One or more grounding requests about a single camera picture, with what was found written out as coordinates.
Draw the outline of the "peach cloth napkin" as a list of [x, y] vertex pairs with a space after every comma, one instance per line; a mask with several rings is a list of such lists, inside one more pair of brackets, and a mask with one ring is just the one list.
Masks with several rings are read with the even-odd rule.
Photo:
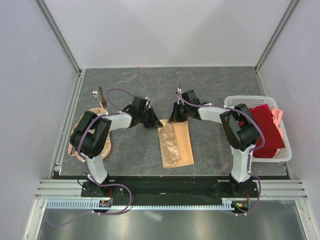
[[165, 169], [195, 164], [189, 125], [187, 121], [172, 122], [161, 119], [163, 127], [157, 129], [162, 165]]

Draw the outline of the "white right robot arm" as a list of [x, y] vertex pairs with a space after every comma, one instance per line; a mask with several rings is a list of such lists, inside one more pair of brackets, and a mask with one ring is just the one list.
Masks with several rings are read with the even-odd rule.
[[182, 123], [188, 118], [193, 118], [222, 124], [233, 155], [229, 191], [235, 197], [242, 196], [247, 191], [245, 182], [253, 176], [251, 157], [258, 138], [262, 135], [249, 108], [243, 103], [222, 106], [200, 102], [193, 89], [182, 92], [180, 86], [175, 94], [178, 100], [173, 104], [173, 111], [168, 120], [170, 123]]

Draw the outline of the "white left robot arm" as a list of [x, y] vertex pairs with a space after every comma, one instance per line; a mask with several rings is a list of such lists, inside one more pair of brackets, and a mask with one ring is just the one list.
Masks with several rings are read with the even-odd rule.
[[110, 191], [110, 185], [105, 181], [108, 172], [103, 163], [103, 149], [109, 132], [138, 124], [143, 124], [146, 129], [163, 127], [150, 101], [135, 96], [131, 104], [116, 113], [86, 111], [71, 134], [70, 144], [86, 164], [87, 176], [94, 182], [92, 191], [99, 197], [106, 196]]

